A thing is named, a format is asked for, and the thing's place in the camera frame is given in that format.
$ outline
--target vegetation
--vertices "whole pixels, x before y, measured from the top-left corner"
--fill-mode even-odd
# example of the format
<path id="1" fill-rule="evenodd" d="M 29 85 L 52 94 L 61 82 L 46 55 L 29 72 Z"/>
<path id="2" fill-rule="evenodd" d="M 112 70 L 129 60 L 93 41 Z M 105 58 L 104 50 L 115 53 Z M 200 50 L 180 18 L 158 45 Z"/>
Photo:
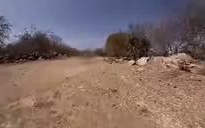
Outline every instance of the vegetation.
<path id="1" fill-rule="evenodd" d="M 171 20 L 147 24 L 131 24 L 127 31 L 108 36 L 104 49 L 83 50 L 62 43 L 62 38 L 52 32 L 31 27 L 17 35 L 17 41 L 5 45 L 10 23 L 0 16 L 0 56 L 23 56 L 48 53 L 73 55 L 99 55 L 138 59 L 142 56 L 185 52 L 197 59 L 205 59 L 205 0 L 190 1 L 181 15 Z"/>
<path id="2" fill-rule="evenodd" d="M 183 13 L 171 20 L 131 24 L 126 32 L 111 34 L 105 49 L 109 56 L 126 56 L 130 52 L 128 57 L 132 59 L 180 52 L 205 59 L 205 1 L 190 1 Z"/>

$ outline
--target soil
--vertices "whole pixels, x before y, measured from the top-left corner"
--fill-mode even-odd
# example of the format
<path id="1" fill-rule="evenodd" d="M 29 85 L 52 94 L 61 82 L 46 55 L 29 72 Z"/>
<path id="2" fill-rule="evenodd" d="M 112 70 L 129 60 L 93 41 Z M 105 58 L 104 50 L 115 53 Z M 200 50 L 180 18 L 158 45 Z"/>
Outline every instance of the soil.
<path id="1" fill-rule="evenodd" d="M 0 128 L 205 128 L 205 76 L 102 58 L 0 65 Z"/>

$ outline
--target sandy ground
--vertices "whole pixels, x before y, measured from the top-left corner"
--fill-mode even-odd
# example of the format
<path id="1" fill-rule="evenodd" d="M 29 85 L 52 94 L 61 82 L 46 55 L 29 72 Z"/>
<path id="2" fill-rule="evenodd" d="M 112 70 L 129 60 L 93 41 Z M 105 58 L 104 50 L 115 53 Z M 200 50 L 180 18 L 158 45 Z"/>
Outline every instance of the sandy ground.
<path id="1" fill-rule="evenodd" d="M 205 76 L 100 58 L 0 65 L 0 128 L 205 128 Z"/>

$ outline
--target dirt embankment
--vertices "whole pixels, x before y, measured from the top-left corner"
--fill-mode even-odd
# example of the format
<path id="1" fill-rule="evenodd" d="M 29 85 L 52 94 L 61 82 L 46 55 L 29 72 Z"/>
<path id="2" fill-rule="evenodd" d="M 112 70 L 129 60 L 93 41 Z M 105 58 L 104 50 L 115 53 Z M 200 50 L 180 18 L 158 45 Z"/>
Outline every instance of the dirt embankment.
<path id="1" fill-rule="evenodd" d="M 205 76 L 71 58 L 0 66 L 2 128 L 205 128 Z"/>

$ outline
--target dry bush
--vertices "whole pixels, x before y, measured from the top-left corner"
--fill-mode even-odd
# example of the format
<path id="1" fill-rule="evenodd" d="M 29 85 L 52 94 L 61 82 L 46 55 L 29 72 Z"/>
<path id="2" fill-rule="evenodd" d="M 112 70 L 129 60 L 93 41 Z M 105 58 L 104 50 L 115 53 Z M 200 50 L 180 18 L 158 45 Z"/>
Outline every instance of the dry bush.
<path id="1" fill-rule="evenodd" d="M 79 51 L 63 43 L 56 35 L 49 35 L 42 31 L 25 31 L 18 36 L 19 40 L 7 45 L 7 53 L 11 56 L 28 55 L 32 53 L 47 54 L 67 54 L 69 56 L 79 55 Z"/>
<path id="2" fill-rule="evenodd" d="M 107 56 L 127 56 L 127 33 L 118 32 L 111 34 L 105 44 L 105 53 Z"/>

